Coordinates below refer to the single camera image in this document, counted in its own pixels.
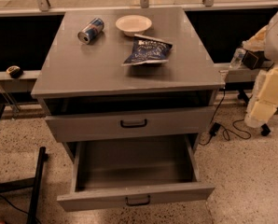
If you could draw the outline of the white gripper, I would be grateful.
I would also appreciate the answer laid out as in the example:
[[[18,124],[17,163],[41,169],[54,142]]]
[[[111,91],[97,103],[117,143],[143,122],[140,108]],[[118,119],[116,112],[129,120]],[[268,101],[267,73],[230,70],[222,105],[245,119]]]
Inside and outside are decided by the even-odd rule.
[[[243,42],[243,48],[258,52],[265,48],[267,27],[262,27],[251,38]],[[270,71],[257,75],[252,97],[246,109],[244,122],[248,127],[258,128],[266,124],[278,108],[278,65]]]

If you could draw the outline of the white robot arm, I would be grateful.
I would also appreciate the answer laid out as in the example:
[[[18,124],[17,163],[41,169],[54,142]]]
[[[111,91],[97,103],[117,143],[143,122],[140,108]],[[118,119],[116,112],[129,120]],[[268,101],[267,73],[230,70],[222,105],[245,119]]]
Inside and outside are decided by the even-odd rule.
[[[278,12],[255,35],[243,42],[248,51],[263,51],[274,62],[268,72],[259,72],[244,122],[252,128],[267,123],[278,108]]]

